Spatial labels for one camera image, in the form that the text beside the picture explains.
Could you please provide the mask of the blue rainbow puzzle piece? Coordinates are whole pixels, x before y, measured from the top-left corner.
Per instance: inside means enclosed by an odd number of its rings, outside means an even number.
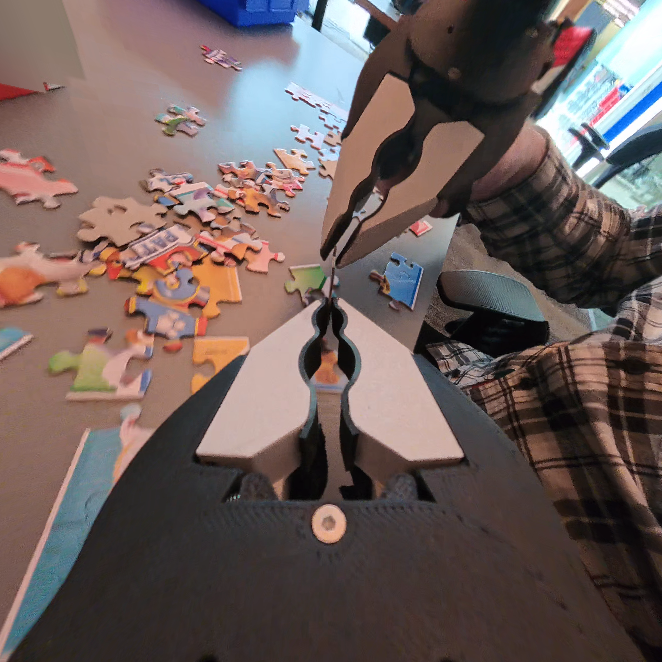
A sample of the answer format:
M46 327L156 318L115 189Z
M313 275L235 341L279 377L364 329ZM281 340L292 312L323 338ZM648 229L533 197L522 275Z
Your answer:
M112 486L117 484L135 456L155 432L155 428L146 428L139 423L141 414L142 407L136 402L128 404L120 411L120 452L112 471Z

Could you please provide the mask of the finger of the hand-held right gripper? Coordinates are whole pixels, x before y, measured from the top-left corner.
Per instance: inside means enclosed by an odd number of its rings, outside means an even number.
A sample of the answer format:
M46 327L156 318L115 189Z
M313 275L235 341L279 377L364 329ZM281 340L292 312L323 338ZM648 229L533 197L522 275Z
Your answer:
M372 193L379 151L414 114L409 84L386 74L342 146L322 225L320 257L326 260L351 225L358 204Z
M392 186L383 204L355 229L336 266L344 268L366 257L433 211L439 192L483 139L468 122L435 125L423 142L416 169Z

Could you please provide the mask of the plain teal puzzle piece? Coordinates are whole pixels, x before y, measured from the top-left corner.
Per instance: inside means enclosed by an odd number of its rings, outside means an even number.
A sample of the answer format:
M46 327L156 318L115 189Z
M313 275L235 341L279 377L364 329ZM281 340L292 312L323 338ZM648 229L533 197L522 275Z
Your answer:
M83 433L1 629L2 661L9 660L71 571L111 490L121 450L119 426Z

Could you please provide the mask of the person's right hand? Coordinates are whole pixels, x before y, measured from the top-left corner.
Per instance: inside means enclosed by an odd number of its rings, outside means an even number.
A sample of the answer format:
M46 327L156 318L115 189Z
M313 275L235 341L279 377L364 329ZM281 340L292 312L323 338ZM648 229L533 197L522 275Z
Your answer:
M491 202L514 190L539 169L550 144L549 132L536 124L525 123L515 141L492 170L473 183L468 202L464 206L453 207L441 199L428 216L432 219L450 218L456 213L467 212L479 204Z

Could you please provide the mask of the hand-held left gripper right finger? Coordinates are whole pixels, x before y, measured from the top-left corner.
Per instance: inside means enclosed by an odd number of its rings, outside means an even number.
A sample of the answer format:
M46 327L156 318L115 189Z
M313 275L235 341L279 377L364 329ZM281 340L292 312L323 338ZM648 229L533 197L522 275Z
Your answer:
M333 299L331 325L341 395L340 447L352 484L344 499L372 499L397 475L458 465L465 453L414 354L342 299Z

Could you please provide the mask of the blue orange-dog puzzle piece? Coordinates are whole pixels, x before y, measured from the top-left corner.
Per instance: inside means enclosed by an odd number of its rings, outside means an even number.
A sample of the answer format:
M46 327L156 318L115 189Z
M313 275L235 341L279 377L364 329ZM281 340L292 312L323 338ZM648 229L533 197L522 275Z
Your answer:
M347 376L338 366L338 351L326 338L320 341L320 367L311 379L318 392L342 393L348 384Z

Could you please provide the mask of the blue plastic bin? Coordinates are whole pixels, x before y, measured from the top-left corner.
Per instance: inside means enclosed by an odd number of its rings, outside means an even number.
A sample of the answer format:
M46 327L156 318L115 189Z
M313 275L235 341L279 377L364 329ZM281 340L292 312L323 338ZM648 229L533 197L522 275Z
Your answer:
M309 8L309 1L199 1L234 27L281 26Z

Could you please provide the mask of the person's plaid shirt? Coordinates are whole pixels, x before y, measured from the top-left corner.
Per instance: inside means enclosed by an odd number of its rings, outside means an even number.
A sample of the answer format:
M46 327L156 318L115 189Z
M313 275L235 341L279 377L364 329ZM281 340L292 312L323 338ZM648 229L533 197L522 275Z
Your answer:
M428 346L513 440L587 575L648 661L661 660L661 278L599 332L494 359Z

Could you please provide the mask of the pink diagonal-striped puzzle piece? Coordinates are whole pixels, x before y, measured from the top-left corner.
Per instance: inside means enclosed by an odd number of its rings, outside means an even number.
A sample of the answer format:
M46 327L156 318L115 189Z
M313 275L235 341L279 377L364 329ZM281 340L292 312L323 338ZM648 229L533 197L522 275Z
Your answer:
M308 126L303 124L299 126L291 125L290 129L293 132L294 139L298 143L310 143L310 147L317 151L323 149L326 134L311 130Z

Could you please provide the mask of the black office chair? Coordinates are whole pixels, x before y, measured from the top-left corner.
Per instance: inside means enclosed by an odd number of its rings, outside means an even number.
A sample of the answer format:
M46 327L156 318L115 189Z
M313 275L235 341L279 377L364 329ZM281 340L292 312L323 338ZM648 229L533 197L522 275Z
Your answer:
M611 148L606 139L585 122L580 128L569 128L568 133L576 138L581 147L580 154L572 165L576 172L593 159L603 164L591 184L596 189L600 189L629 167L661 153L660 122L640 128L615 148Z

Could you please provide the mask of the jigsaw puzzle pieces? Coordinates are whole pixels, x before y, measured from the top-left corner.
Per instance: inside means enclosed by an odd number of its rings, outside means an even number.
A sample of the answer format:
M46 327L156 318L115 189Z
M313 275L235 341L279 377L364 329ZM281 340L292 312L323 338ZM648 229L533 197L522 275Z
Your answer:
M66 402L125 403L143 400L153 384L153 368L146 366L161 338L164 352L185 350L193 364L214 373L250 349L249 336L267 322L287 297L280 316L294 306L305 307L328 294L330 264L294 264L311 258L313 232L321 227L317 214L302 220L291 213L291 202L305 200L326 206L323 181L331 180L341 151L341 132L327 128L309 105L326 134L323 149L310 143L275 147L264 167L252 160L225 161L214 167L220 181L212 186L188 171L150 170L140 185L152 194L143 203L133 197L98 196L79 215L71 234L59 216L51 226L76 242L69 252L46 252L37 240L20 242L10 255L1 255L1 309L19 310L42 300L42 288L58 297L80 297L88 280L132 284L132 295L86 303L85 310L67 305L42 319L37 331L48 341L53 322L74 325L77 352L65 349L48 360L45 377L68 375ZM422 248L429 242L393 242L335 273L334 296L356 299L360 294L385 310L388 298L370 280L375 269L384 272L393 252L409 263L424 266ZM429 269L422 276L422 297Z

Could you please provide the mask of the grey desk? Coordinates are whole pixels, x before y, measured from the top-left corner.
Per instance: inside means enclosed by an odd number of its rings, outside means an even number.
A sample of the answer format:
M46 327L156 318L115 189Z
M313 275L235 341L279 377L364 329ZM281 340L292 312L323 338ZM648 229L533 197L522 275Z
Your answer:
M219 162L278 163L298 146L291 125L324 129L320 112L294 101L298 83L349 109L362 62L297 19L278 29L236 30L196 1L64 1L83 79L1 104L1 148L45 156L76 194L57 209L16 205L1 193L1 256L24 241L45 253L75 252L79 215L100 196L153 198L139 182L154 168L220 183ZM78 354L92 328L128 330L128 279L91 277L88 292L1 311L30 343L1 362L1 624L20 591L50 512L87 430L120 424L121 401L68 401L74 370L50 375L59 351Z

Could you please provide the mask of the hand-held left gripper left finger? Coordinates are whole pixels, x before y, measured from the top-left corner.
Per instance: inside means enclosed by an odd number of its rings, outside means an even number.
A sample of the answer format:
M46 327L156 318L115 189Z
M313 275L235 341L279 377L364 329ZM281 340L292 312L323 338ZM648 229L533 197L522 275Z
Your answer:
M291 499L319 499L328 460L311 377L330 301L298 313L243 357L196 450L202 463L259 473L284 483Z

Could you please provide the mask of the red striped joined puzzle section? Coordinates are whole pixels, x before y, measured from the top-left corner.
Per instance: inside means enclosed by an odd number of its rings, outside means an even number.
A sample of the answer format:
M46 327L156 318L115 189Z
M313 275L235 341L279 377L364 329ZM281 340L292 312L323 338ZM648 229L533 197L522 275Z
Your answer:
M324 125L327 128L342 132L346 127L348 112L340 106L327 101L320 95L317 95L294 82L290 82L288 86L285 87L285 92L293 101L303 102L315 109L319 114L319 119L323 120Z

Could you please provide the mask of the blue dog-mouth puzzle piece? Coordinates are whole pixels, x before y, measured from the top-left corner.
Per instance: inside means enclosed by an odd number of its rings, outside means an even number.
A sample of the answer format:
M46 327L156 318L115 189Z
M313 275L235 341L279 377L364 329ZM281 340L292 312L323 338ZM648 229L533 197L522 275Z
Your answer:
M393 252L384 272L373 269L369 278L377 282L379 292L389 298L390 308L414 310L423 273L421 265L409 263L403 255Z

